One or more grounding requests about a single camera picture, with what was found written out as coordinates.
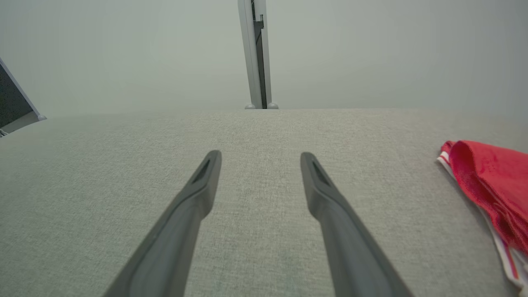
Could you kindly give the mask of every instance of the red cloth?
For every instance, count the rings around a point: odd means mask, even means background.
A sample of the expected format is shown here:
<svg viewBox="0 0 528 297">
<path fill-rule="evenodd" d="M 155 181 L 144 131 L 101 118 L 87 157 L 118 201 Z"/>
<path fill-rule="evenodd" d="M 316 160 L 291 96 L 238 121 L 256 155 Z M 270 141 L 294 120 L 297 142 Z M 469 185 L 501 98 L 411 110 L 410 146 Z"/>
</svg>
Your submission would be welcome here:
<svg viewBox="0 0 528 297">
<path fill-rule="evenodd" d="M 504 241 L 528 255 L 528 154 L 474 141 L 448 141 L 442 151 L 467 197 Z"/>
</svg>

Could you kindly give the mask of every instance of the white frame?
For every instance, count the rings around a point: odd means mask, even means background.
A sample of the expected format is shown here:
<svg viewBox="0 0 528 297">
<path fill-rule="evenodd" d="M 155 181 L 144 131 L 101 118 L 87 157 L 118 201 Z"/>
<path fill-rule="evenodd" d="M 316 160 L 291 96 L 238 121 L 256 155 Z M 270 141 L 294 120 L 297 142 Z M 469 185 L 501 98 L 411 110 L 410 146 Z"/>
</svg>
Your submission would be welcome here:
<svg viewBox="0 0 528 297">
<path fill-rule="evenodd" d="M 26 93 L 24 92 L 24 90 L 20 87 L 20 85 L 18 84 L 18 82 L 16 81 L 15 77 L 13 76 L 13 74 L 11 73 L 11 71 L 9 71 L 9 69 L 7 68 L 6 64 L 4 63 L 4 61 L 2 60 L 2 58 L 0 58 L 0 65 L 2 65 L 2 68 L 4 68 L 5 72 L 7 73 L 7 75 L 9 76 L 9 78 L 11 78 L 11 81 L 15 84 L 15 87 L 20 91 L 20 94 L 22 94 L 22 97 L 24 97 L 24 99 L 26 99 L 26 102 L 31 106 L 31 108 L 33 109 L 33 111 L 35 112 L 35 114 L 37 115 L 37 117 L 39 118 L 39 120 L 45 120 L 46 117 L 41 115 L 39 113 L 38 110 L 36 110 L 36 107 L 33 105 L 33 103 L 31 102 L 31 100 L 27 97 Z"/>
</svg>

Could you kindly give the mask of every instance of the gray fabric surface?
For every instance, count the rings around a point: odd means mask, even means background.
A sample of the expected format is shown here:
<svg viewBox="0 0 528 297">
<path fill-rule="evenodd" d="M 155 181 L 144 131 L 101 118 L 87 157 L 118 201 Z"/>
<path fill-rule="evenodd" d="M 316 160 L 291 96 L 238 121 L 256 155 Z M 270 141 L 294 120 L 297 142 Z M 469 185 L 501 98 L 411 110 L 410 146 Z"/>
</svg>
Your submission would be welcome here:
<svg viewBox="0 0 528 297">
<path fill-rule="evenodd" d="M 223 154 L 187 296 L 331 296 L 299 158 L 314 153 L 416 296 L 515 296 L 446 140 L 526 152 L 521 127 L 418 110 L 48 119 L 0 139 L 0 295 L 100 296 L 205 154 Z"/>
</svg>

